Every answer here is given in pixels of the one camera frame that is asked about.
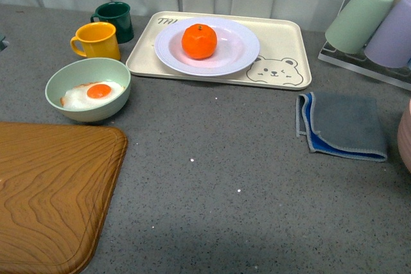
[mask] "egg white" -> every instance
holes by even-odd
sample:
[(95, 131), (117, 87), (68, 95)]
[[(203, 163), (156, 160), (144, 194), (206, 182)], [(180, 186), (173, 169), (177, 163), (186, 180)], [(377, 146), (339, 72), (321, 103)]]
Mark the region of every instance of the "egg white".
[[(89, 98), (87, 96), (87, 91), (94, 85), (99, 83), (104, 83), (111, 87), (111, 92), (98, 99)], [(116, 83), (115, 81), (101, 81), (95, 83), (88, 83), (84, 85), (75, 86), (74, 88), (68, 90), (66, 94), (61, 98), (60, 102), (64, 108), (70, 110), (84, 110), (88, 108), (94, 108), (102, 106), (109, 101), (112, 101), (118, 97), (123, 91), (124, 87)]]

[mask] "blue cloth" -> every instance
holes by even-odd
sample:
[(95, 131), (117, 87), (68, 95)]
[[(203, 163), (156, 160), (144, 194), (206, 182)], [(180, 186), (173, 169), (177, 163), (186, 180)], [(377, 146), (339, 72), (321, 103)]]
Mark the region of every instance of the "blue cloth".
[(297, 136), (307, 136), (311, 152), (387, 160), (387, 143), (373, 98), (327, 92), (300, 94), (295, 122)]

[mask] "mandarin orange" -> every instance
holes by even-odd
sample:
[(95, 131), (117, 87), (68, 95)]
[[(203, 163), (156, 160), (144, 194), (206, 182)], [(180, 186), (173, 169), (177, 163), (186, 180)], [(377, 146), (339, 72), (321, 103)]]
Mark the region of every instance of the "mandarin orange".
[(184, 52), (194, 59), (210, 57), (217, 47), (217, 34), (212, 27), (194, 24), (187, 28), (181, 38)]

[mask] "purple cup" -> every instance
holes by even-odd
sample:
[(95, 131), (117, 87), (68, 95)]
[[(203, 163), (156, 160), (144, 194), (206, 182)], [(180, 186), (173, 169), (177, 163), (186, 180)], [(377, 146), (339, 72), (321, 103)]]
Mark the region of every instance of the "purple cup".
[(380, 24), (364, 50), (375, 64), (389, 68), (411, 59), (411, 0), (400, 0)]

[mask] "light green bowl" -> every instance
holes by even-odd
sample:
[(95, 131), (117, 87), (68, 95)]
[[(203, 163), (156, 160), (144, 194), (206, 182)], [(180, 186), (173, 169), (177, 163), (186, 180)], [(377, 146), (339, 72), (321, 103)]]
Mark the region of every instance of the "light green bowl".
[[(60, 98), (67, 90), (96, 81), (115, 81), (125, 89), (118, 97), (99, 107), (70, 110), (62, 106)], [(130, 95), (130, 86), (131, 74), (125, 64), (110, 58), (87, 58), (57, 71), (47, 82), (45, 94), (51, 106), (66, 117), (81, 122), (94, 122), (106, 119), (122, 109)]]

